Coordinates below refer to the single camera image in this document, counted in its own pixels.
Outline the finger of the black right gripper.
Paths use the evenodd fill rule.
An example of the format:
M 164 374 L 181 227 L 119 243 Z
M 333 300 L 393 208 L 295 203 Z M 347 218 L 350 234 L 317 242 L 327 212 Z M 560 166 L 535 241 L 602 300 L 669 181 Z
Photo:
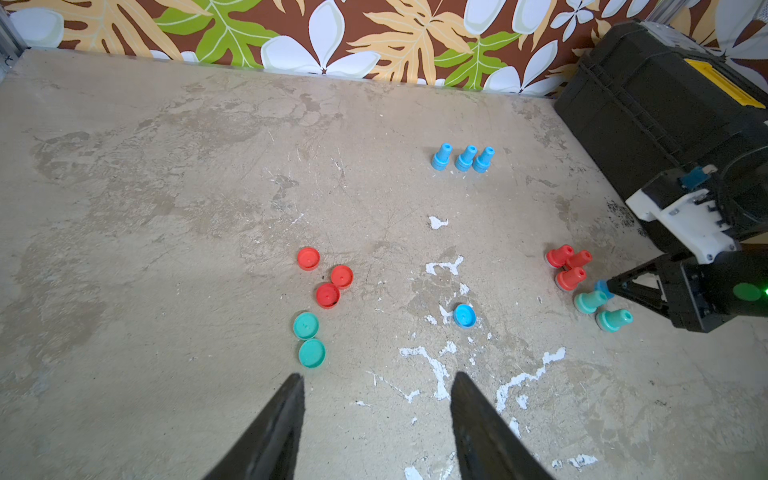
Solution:
M 669 318 L 669 305 L 665 293 L 664 267 L 669 262 L 668 254 L 648 261 L 640 266 L 618 274 L 606 281 L 607 290 L 616 296 L 662 316 Z M 655 286 L 647 286 L 638 282 L 640 277 L 652 276 Z

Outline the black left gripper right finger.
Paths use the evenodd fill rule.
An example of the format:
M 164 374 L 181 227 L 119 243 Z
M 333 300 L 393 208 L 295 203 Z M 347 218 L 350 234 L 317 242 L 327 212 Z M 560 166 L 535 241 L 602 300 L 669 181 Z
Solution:
M 450 411 L 463 479 L 550 479 L 469 375 L 456 373 Z

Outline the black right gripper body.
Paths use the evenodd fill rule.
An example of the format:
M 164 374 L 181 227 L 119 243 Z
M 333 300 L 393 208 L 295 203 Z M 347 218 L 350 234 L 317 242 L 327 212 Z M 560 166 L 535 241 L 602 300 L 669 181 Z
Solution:
M 722 252 L 710 264 L 694 259 L 662 268 L 666 316 L 673 326 L 709 333 L 737 316 L 767 316 L 767 247 Z

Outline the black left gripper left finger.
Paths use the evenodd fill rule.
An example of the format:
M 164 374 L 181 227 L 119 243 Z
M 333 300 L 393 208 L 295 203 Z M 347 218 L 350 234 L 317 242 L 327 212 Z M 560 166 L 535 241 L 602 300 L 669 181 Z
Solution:
M 293 479 L 304 413 L 304 378 L 292 373 L 204 479 Z

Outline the blue stamp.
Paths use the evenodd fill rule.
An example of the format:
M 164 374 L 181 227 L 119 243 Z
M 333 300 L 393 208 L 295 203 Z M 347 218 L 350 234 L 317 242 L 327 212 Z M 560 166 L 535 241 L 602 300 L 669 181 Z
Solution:
M 486 173 L 492 164 L 495 150 L 486 147 L 473 161 L 472 167 L 478 173 Z
M 477 155 L 477 147 L 468 145 L 466 149 L 456 158 L 455 166 L 460 172 L 467 172 L 474 163 Z
M 443 143 L 439 150 L 432 157 L 432 167 L 437 171 L 445 170 L 450 164 L 452 150 L 453 148 L 451 144 Z
M 614 297 L 614 294 L 609 290 L 607 282 L 605 280 L 598 280 L 595 284 L 595 289 L 605 294 L 608 300 Z

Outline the blue stamp cap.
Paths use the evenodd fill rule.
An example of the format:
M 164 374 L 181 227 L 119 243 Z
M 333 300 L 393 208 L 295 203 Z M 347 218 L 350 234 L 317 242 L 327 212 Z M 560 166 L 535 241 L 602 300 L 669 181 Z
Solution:
M 464 329 L 472 328 L 476 325 L 477 316 L 473 307 L 469 304 L 458 304 L 453 311 L 455 323 Z

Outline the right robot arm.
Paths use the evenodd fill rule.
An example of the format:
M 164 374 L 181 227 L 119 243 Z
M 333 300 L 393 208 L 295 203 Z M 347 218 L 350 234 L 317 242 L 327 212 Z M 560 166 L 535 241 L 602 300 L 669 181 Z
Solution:
M 664 171 L 626 201 L 635 216 L 659 223 L 679 247 L 595 288 L 671 321 L 709 333 L 738 316 L 767 314 L 767 149 L 722 167 Z

